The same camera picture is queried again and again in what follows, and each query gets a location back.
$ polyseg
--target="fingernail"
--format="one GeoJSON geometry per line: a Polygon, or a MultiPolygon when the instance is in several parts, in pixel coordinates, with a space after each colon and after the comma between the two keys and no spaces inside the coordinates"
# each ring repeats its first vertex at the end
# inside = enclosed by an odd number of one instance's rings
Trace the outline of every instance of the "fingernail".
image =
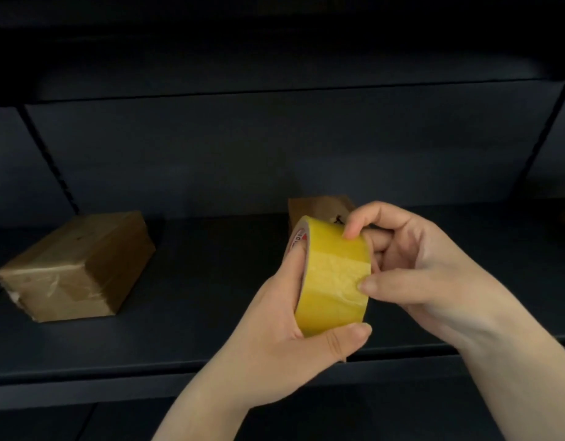
{"type": "Polygon", "coordinates": [[[375,292],[377,291],[377,282],[374,281],[374,278],[372,277],[366,277],[363,281],[360,282],[358,289],[360,289],[360,292],[362,292],[363,294],[370,296],[372,294],[375,294],[375,292]]]}
{"type": "Polygon", "coordinates": [[[368,336],[373,332],[373,327],[367,323],[351,323],[350,331],[356,339],[359,341],[367,339],[368,336]]]}

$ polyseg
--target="cardboard box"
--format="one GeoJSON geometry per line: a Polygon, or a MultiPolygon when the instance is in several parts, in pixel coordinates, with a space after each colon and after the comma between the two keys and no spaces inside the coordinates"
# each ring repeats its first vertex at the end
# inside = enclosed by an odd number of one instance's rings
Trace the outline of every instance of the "cardboard box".
{"type": "Polygon", "coordinates": [[[140,212],[77,216],[0,268],[37,322],[116,314],[155,248],[140,212]]]}
{"type": "Polygon", "coordinates": [[[345,224],[346,218],[355,208],[350,198],[345,195],[289,198],[289,232],[293,231],[303,215],[332,223],[340,222],[345,224]]]}

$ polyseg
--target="dark shelf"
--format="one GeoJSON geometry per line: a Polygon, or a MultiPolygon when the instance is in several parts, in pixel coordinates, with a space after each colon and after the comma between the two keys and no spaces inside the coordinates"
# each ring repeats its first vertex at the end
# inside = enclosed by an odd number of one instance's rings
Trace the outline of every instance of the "dark shelf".
{"type": "MultiPolygon", "coordinates": [[[[442,226],[565,342],[565,230],[555,224],[557,207],[543,201],[413,210],[442,226]]],[[[149,227],[157,253],[115,317],[37,324],[0,293],[0,384],[197,371],[275,272],[288,235],[285,214],[149,227]]],[[[30,244],[40,232],[0,231],[16,236],[0,238],[0,251],[11,254],[14,241],[30,244]]],[[[374,332],[355,360],[451,353],[398,306],[371,303],[366,320],[374,332]]]]}

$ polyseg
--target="right hand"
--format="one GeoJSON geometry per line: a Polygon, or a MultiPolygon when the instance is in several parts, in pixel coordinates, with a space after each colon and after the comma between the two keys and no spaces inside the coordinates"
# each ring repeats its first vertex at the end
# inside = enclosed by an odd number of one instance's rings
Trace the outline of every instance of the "right hand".
{"type": "Polygon", "coordinates": [[[373,202],[350,214],[344,237],[353,239],[361,231],[375,262],[360,290],[401,305],[421,327],[458,350],[490,345],[537,325],[511,292],[433,222],[373,202]],[[369,224],[382,230],[364,229],[369,224]]]}

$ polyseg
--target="yellow tape roll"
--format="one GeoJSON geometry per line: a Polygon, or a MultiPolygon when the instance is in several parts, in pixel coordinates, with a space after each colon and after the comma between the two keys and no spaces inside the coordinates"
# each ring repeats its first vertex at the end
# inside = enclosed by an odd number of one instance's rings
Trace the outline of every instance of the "yellow tape roll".
{"type": "Polygon", "coordinates": [[[368,297],[357,289],[370,275],[370,253],[364,239],[342,238],[338,224],[304,216],[286,247],[307,240],[307,260],[295,318],[305,336],[361,322],[368,297]]]}

